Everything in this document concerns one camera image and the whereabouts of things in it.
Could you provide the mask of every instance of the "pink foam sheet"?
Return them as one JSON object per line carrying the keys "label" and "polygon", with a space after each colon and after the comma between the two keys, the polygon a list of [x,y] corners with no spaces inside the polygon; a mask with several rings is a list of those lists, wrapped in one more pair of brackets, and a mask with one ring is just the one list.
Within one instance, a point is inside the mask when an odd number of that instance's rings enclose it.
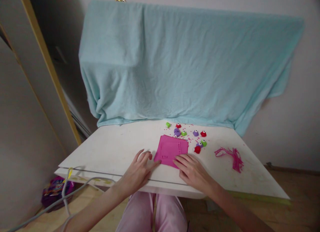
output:
{"label": "pink foam sheet", "polygon": [[186,140],[162,135],[160,137],[156,155],[154,156],[154,162],[161,160],[161,164],[169,165],[178,169],[178,167],[173,163],[174,158],[177,155],[187,153],[188,142]]}

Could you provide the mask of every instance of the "pink ribbon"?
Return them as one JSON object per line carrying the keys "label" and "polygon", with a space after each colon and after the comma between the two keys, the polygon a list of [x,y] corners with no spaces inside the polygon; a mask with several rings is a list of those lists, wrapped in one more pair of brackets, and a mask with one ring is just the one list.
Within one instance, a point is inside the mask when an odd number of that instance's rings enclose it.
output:
{"label": "pink ribbon", "polygon": [[223,156],[225,154],[229,154],[233,157],[233,165],[232,168],[235,171],[238,171],[239,173],[241,173],[242,167],[244,166],[243,161],[241,160],[241,156],[239,154],[239,151],[235,148],[232,148],[232,151],[228,148],[228,150],[226,150],[223,147],[220,147],[217,151],[214,152],[216,154],[216,157],[220,157]]}

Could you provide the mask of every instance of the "light blue towel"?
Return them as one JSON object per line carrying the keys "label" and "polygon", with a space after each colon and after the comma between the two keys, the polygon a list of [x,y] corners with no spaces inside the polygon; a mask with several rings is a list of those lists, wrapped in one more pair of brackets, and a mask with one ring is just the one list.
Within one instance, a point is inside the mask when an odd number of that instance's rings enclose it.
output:
{"label": "light blue towel", "polygon": [[294,17],[92,1],[79,52],[90,110],[98,126],[167,119],[242,136],[284,91],[302,31]]}

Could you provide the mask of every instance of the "person's leg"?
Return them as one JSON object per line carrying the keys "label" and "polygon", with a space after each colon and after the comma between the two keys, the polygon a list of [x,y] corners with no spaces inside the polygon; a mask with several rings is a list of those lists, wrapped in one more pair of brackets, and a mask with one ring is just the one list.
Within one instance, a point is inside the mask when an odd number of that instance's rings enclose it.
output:
{"label": "person's leg", "polygon": [[134,193],[123,212],[116,232],[152,232],[155,194]]}
{"label": "person's leg", "polygon": [[157,194],[156,232],[187,232],[187,229],[187,218],[178,197]]}

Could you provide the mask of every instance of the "white table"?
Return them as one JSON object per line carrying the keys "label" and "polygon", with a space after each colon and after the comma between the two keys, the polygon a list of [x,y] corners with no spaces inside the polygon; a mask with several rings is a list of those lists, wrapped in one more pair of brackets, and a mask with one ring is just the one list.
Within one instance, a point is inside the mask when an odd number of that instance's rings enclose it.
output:
{"label": "white table", "polygon": [[[160,136],[171,135],[176,123],[171,123],[166,129],[165,120],[143,121],[122,126],[109,125],[100,127],[69,157],[67,157],[55,172],[66,177],[68,168],[74,168],[70,180],[85,183],[92,177],[103,177],[105,180],[91,181],[91,184],[111,186],[118,181],[132,162],[140,149],[150,150],[155,155]],[[208,173],[225,189],[234,192],[271,196],[289,199],[288,195],[273,179],[253,152],[248,148],[239,135],[230,128],[202,127],[182,124],[191,139],[188,153],[196,156]],[[205,130],[207,146],[200,154],[193,152],[196,140],[192,132]],[[229,155],[216,157],[214,151],[220,147],[237,148],[244,162],[242,173],[232,169],[233,158]],[[145,187],[146,192],[162,193],[187,198],[204,198],[205,195],[186,185],[179,178],[179,170],[167,165],[157,167]]]}

